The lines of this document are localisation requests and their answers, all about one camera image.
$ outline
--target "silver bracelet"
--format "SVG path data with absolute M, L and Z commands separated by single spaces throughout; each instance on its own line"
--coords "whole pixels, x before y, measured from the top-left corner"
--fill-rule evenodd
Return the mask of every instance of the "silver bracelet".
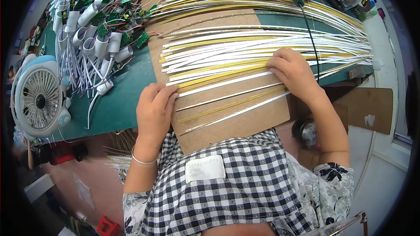
M 156 161 L 157 161 L 157 159 L 158 159 L 158 157 L 159 157 L 159 155 L 158 155 L 158 157 L 154 160 L 154 161 L 152 161 L 152 162 L 149 162 L 149 163 L 145 163 L 145 162 L 141 162 L 140 160 L 138 160 L 138 159 L 136 159 L 135 157 L 134 157 L 134 148 L 133 148 L 133 150 L 131 150 L 131 157 L 135 160 L 135 161 L 137 161 L 138 163 L 140 163 L 140 164 L 144 164 L 144 165 L 152 165 L 152 164 L 154 164 Z

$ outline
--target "hand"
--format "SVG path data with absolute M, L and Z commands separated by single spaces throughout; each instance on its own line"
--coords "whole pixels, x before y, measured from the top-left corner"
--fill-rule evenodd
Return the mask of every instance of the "hand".
M 266 66 L 282 82 L 289 91 L 308 104 L 316 99 L 324 90 L 318 85 L 315 76 L 305 58 L 292 49 L 279 49 L 274 52 Z
M 177 89 L 178 86 L 166 87 L 164 84 L 152 83 L 140 94 L 136 108 L 139 136 L 135 151 L 141 150 L 139 154 L 144 162 L 155 160 L 159 153 L 160 145 L 171 125 L 173 103 L 179 95 L 174 93 Z

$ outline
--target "desk fan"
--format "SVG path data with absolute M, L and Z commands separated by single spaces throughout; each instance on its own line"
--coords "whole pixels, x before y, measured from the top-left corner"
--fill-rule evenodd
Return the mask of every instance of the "desk fan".
M 58 80 L 54 56 L 30 54 L 25 58 L 13 81 L 10 107 L 26 139 L 49 137 L 70 121 L 66 88 Z

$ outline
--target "white label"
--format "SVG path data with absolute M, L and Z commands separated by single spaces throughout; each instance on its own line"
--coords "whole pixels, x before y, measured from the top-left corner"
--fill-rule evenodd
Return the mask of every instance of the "white label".
M 190 160 L 185 164 L 186 183 L 217 178 L 226 178 L 225 166 L 220 155 Z
M 375 123 L 375 115 L 368 114 L 365 116 L 365 125 L 367 126 L 369 124 L 370 127 L 373 127 L 373 124 Z

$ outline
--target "fan grille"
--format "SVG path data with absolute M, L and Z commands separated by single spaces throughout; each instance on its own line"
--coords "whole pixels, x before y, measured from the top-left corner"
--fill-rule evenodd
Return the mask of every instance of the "fan grille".
M 35 129 L 54 122 L 59 109 L 60 88 L 48 70 L 35 70 L 26 80 L 21 93 L 21 111 L 25 121 Z

